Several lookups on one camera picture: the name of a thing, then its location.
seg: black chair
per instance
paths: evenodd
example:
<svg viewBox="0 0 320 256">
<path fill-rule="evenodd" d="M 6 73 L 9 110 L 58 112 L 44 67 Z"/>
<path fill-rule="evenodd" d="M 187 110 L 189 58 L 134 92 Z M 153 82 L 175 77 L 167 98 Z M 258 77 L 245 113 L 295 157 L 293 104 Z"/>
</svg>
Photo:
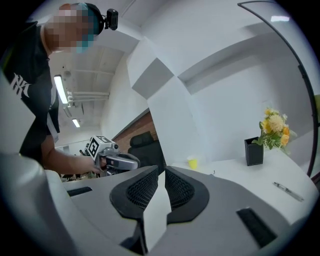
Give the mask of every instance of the black chair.
<svg viewBox="0 0 320 256">
<path fill-rule="evenodd" d="M 140 167 L 158 166 L 159 175 L 165 170 L 164 154 L 158 140 L 154 140 L 150 131 L 133 136 L 128 153 L 140 160 Z"/>
</svg>

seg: yellow cup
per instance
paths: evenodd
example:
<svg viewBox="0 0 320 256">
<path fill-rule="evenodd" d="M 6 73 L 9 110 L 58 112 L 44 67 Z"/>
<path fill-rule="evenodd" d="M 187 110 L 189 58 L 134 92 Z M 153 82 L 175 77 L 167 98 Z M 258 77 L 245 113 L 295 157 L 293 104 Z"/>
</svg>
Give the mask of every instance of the yellow cup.
<svg viewBox="0 0 320 256">
<path fill-rule="evenodd" d="M 189 166 L 192 170 L 195 170 L 197 169 L 197 159 L 195 158 L 192 158 L 192 159 L 188 159 L 188 163 L 189 163 Z"/>
</svg>

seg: headset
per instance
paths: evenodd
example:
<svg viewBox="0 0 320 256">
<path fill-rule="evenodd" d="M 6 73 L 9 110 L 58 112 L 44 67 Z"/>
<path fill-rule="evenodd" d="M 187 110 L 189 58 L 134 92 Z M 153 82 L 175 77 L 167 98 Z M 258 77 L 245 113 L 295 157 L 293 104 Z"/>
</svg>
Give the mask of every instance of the headset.
<svg viewBox="0 0 320 256">
<path fill-rule="evenodd" d="M 93 11 L 93 13 L 96 15 L 98 18 L 98 23 L 99 23 L 99 32 L 100 34 L 103 29 L 111 29 L 111 30 L 116 30 L 118 28 L 118 16 L 119 13 L 115 9 L 108 9 L 106 11 L 106 15 L 102 15 L 100 13 L 100 10 L 92 3 L 85 3 L 89 9 Z"/>
</svg>

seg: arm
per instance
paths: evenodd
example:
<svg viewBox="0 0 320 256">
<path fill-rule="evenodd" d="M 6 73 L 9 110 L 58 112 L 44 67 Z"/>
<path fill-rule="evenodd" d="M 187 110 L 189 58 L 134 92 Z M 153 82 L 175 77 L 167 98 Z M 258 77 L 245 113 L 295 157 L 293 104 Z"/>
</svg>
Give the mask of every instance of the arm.
<svg viewBox="0 0 320 256">
<path fill-rule="evenodd" d="M 41 144 L 42 162 L 45 168 L 58 174 L 99 173 L 90 156 L 67 155 L 55 149 L 54 139 L 48 135 Z"/>
</svg>

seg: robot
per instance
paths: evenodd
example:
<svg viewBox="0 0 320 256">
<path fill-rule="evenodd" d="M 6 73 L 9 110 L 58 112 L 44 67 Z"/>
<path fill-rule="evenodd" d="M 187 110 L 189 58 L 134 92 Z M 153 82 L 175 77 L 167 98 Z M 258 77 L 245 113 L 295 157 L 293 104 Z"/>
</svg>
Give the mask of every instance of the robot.
<svg viewBox="0 0 320 256">
<path fill-rule="evenodd" d="M 95 167 L 101 170 L 101 177 L 125 173 L 140 167 L 140 161 L 132 154 L 122 153 L 114 141 L 104 136 L 94 135 L 87 148 Z M 105 159 L 106 167 L 101 168 L 100 162 Z"/>
</svg>

